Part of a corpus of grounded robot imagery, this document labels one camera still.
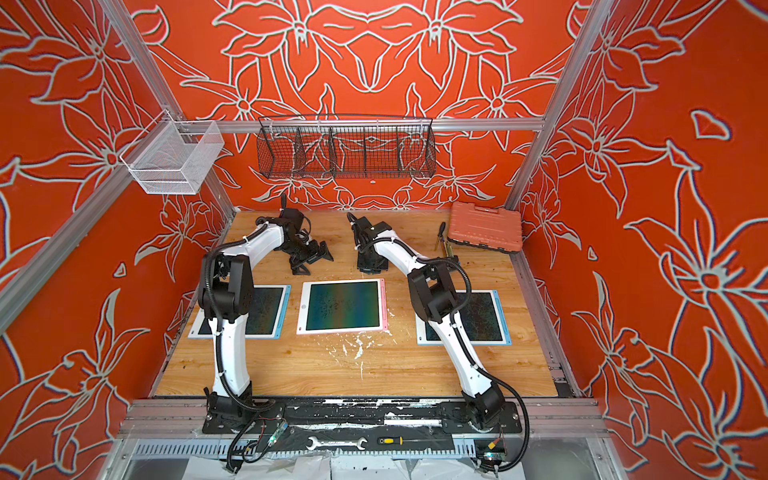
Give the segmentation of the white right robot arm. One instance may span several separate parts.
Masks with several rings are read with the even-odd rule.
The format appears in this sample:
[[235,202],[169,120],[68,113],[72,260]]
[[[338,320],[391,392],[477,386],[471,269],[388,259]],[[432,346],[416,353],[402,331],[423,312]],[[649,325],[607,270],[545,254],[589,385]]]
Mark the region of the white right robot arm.
[[530,434],[530,417],[521,395],[486,371],[463,326],[460,310],[470,299],[469,276],[454,257],[428,258],[412,249],[385,222],[371,223],[349,213],[358,254],[358,269],[380,273],[393,265],[407,278],[415,314],[438,334],[459,378],[472,424],[487,430],[500,423],[507,390],[519,405],[522,431]]

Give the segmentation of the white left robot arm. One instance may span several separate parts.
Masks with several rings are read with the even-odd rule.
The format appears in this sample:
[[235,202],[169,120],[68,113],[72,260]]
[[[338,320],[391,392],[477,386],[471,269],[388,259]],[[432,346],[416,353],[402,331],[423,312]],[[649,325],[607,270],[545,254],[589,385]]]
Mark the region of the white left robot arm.
[[211,329],[215,368],[213,387],[204,390],[207,428],[239,429],[269,408],[253,401],[245,330],[254,299],[253,267],[272,252],[288,255],[294,275],[307,275],[309,264],[333,259],[327,244],[311,237],[306,215],[285,200],[278,216],[258,218],[250,234],[203,258],[198,304]]

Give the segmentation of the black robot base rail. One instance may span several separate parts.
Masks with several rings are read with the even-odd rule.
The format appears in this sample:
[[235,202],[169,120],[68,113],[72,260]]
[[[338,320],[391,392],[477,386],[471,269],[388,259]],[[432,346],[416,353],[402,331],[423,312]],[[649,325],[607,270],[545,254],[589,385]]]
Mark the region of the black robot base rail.
[[202,432],[229,434],[254,418],[257,425],[275,427],[284,420],[303,429],[406,427],[454,433],[521,434],[516,405],[508,403],[486,421],[460,398],[426,397],[272,397],[258,398],[256,412],[247,412],[223,398],[208,398]]

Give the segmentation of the blue tablet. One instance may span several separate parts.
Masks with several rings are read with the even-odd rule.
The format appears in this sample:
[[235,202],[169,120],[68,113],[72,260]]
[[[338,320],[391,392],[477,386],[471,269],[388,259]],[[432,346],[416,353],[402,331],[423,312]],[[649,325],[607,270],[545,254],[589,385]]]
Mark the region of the blue tablet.
[[246,340],[280,338],[291,293],[290,285],[255,285],[246,317]]
[[[459,312],[473,346],[510,346],[512,340],[496,290],[473,290],[469,303]],[[416,341],[421,346],[439,346],[437,332],[415,316]]]

